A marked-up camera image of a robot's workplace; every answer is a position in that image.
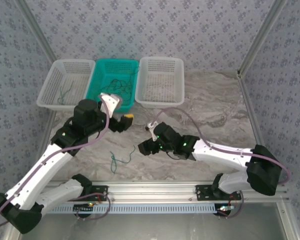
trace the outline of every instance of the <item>yellow connector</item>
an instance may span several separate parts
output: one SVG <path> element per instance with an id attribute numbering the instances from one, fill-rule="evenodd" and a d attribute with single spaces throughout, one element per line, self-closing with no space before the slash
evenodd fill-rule
<path id="1" fill-rule="evenodd" d="M 129 118 L 129 119 L 133 119 L 134 118 L 134 115 L 132 113 L 129 113 L 129 114 L 125 114 L 124 115 L 126 118 Z"/>

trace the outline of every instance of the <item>white plastic basket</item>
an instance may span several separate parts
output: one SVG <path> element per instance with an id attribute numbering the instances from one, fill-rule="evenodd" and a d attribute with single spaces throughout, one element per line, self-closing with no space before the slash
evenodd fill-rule
<path id="1" fill-rule="evenodd" d="M 185 100 L 185 70 L 182 59 L 143 57 L 139 63 L 135 100 L 145 108 L 164 109 Z"/>
<path id="2" fill-rule="evenodd" d="M 56 60 L 46 76 L 36 104 L 54 111 L 72 111 L 85 99 L 94 73 L 95 61 Z"/>

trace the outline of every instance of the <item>cable clip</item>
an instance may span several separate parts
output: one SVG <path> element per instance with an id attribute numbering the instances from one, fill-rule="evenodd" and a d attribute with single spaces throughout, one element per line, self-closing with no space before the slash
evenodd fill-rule
<path id="1" fill-rule="evenodd" d="M 244 156 L 243 156 L 243 154 L 242 154 L 242 153 L 243 153 L 243 151 L 244 151 L 244 149 L 243 149 L 243 148 L 241 148 L 241 151 L 240 151 L 240 157 L 241 157 L 241 158 L 243 158 L 243 157 L 244 157 Z"/>
<path id="2" fill-rule="evenodd" d="M 150 131 L 150 133 L 151 133 L 151 136 L 152 136 L 152 140 L 155 142 L 156 140 L 157 140 L 157 138 L 158 138 L 158 136 L 156 136 L 155 135 L 155 133 L 154 133 L 154 130 L 155 130 L 155 128 L 156 128 L 156 126 L 158 126 L 159 125 L 159 123 L 157 122 L 157 121 L 155 121 L 153 124 L 151 124 L 151 122 L 149 122 L 148 124 L 147 124 L 147 129 L 149 129 L 149 131 Z"/>

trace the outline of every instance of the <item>black mounting bracket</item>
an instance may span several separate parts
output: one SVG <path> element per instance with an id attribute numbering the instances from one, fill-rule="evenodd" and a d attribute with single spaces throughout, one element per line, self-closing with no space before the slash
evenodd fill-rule
<path id="1" fill-rule="evenodd" d="M 93 185 L 90 188 L 90 194 L 100 193 L 100 194 L 107 195 L 108 189 L 109 189 L 109 187 L 106 185 Z M 107 198 L 105 196 L 101 196 L 101 195 L 89 196 L 84 199 L 76 200 L 76 202 L 92 202 L 92 203 L 105 202 L 105 201 L 107 201 Z M 72 207 L 73 212 L 77 212 L 79 209 L 80 209 L 80 212 L 87 212 L 87 214 L 81 213 L 81 214 L 78 214 L 78 216 L 80 218 L 87 218 L 91 215 L 91 214 L 89 214 L 89 212 L 92 212 L 94 207 L 93 207 L 93 205 L 90 205 L 89 203 L 74 204 Z"/>
<path id="2" fill-rule="evenodd" d="M 108 194 L 108 189 L 109 189 L 109 187 L 107 185 L 93 185 L 89 189 L 88 194 L 99 193 L 99 194 L 107 195 Z M 107 198 L 105 196 L 95 195 L 95 196 L 86 197 L 84 199 L 76 200 L 76 202 L 95 202 L 95 201 L 97 201 L 97 202 L 106 202 Z"/>
<path id="3" fill-rule="evenodd" d="M 222 192 L 222 194 L 218 193 L 218 195 L 216 196 L 213 191 L 213 185 L 196 185 L 195 194 L 198 201 L 233 201 L 234 199 L 241 200 L 240 192 L 238 193 L 236 191 L 231 194 Z"/>

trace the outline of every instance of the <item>metal frame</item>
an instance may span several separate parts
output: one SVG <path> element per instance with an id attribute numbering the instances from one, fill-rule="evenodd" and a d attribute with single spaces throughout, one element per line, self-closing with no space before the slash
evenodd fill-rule
<path id="1" fill-rule="evenodd" d="M 52 63 L 57 58 L 49 45 L 46 37 L 40 29 L 34 15 L 32 14 L 29 6 L 25 0 L 14 0 L 15 4 L 21 11 L 25 21 L 29 25 L 31 31 L 42 47 L 43 52 L 46 54 L 48 60 Z M 247 92 L 244 81 L 241 79 L 252 64 L 258 50 L 260 49 L 263 41 L 271 30 L 278 15 L 284 7 L 287 0 L 275 0 L 271 9 L 269 10 L 266 19 L 261 25 L 256 38 L 254 39 L 250 49 L 243 59 L 239 68 L 239 85 L 242 91 L 243 99 L 246 104 L 248 115 L 250 117 L 253 133 L 258 144 L 263 144 L 264 141 L 257 123 L 256 116 L 254 114 L 252 104 Z M 231 74 L 232 76 L 238 76 L 237 71 L 222 71 L 222 73 Z M 49 115 L 44 136 L 39 146 L 37 153 L 37 159 L 42 156 L 47 148 L 49 142 L 50 132 L 52 124 L 54 122 L 56 112 L 52 111 Z M 44 191 L 48 191 L 51 188 L 55 188 L 61 182 L 51 181 Z M 211 184 L 209 181 L 172 181 L 172 182 L 94 182 L 94 184 L 107 184 L 109 185 L 110 199 L 114 200 L 114 203 L 198 203 L 196 195 L 194 193 L 194 186 L 198 184 Z M 289 195 L 284 186 L 278 187 L 277 193 L 274 197 L 268 197 L 254 192 L 253 190 L 244 191 L 244 200 L 247 203 L 277 203 L 280 218 L 284 231 L 288 240 L 300 240 L 300 229 L 297 225 L 296 217 L 293 212 L 292 205 L 289 201 Z M 16 230 L 11 224 L 8 224 L 5 228 L 3 240 L 18 240 L 20 232 Z"/>

